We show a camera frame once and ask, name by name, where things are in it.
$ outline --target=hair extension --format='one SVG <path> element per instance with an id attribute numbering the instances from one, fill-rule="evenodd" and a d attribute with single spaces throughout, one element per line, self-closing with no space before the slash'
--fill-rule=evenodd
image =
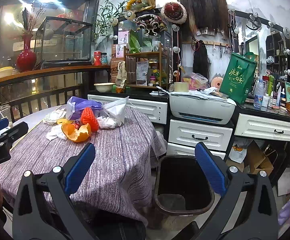
<path id="1" fill-rule="evenodd" d="M 200 17 L 200 23 L 197 26 L 197 28 L 202 29 L 207 27 L 207 21 L 206 21 L 206 7 L 205 7 L 205 0 L 199 0 L 202 8 L 202 17 Z"/>
<path id="2" fill-rule="evenodd" d="M 199 41 L 199 50 L 194 52 L 193 72 L 199 73 L 209 79 L 210 60 L 203 41 Z"/>
<path id="3" fill-rule="evenodd" d="M 186 41 L 189 36 L 193 36 L 193 30 L 196 28 L 195 26 L 195 18 L 194 18 L 194 12 L 193 12 L 193 6 L 191 0 L 180 0 L 180 3 L 185 7 L 187 11 L 187 19 L 186 21 L 181 25 L 181 36 L 182 40 Z"/>
<path id="4" fill-rule="evenodd" d="M 218 0 L 218 11 L 220 15 L 220 27 L 225 32 L 225 36 L 228 38 L 228 7 L 226 0 Z"/>
<path id="5" fill-rule="evenodd" d="M 204 14 L 200 0 L 191 0 L 193 4 L 193 12 L 195 17 L 195 25 L 200 28 L 201 23 L 204 22 Z"/>
<path id="6" fill-rule="evenodd" d="M 212 5 L 213 5 L 213 29 L 217 31 L 217 29 L 221 29 L 221 24 L 220 24 L 220 15 L 218 11 L 218 0 L 212 0 Z"/>
<path id="7" fill-rule="evenodd" d="M 212 0 L 205 0 L 205 18 L 206 18 L 206 24 L 210 30 L 213 28 L 213 18 L 214 18 L 214 8 L 212 5 Z"/>

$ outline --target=orange knitted item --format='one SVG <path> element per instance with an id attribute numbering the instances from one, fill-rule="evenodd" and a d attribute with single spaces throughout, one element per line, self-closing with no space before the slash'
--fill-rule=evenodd
<path id="1" fill-rule="evenodd" d="M 81 115 L 81 122 L 83 124 L 88 124 L 91 126 L 92 132 L 97 132 L 98 129 L 100 128 L 98 121 L 93 113 L 93 111 L 89 108 L 86 107 Z"/>

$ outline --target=trash can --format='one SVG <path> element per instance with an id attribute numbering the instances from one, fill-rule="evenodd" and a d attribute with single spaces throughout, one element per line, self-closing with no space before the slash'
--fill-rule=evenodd
<path id="1" fill-rule="evenodd" d="M 194 156 L 160 159 L 154 189 L 157 229 L 182 230 L 207 212 L 214 199 L 214 191 Z"/>

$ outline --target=white face mask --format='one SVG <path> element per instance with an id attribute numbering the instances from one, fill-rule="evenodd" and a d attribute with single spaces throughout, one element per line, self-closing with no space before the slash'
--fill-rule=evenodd
<path id="1" fill-rule="evenodd" d="M 122 98 L 108 104 L 103 105 L 104 111 L 112 118 L 115 118 L 122 123 L 125 120 L 125 108 L 129 97 Z"/>

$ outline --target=printer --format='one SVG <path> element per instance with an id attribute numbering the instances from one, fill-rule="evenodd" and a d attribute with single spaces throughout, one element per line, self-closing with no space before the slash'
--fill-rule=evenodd
<path id="1" fill-rule="evenodd" d="M 188 95 L 169 95 L 172 114 L 178 118 L 214 124 L 227 124 L 235 104 L 228 101 L 195 98 Z"/>

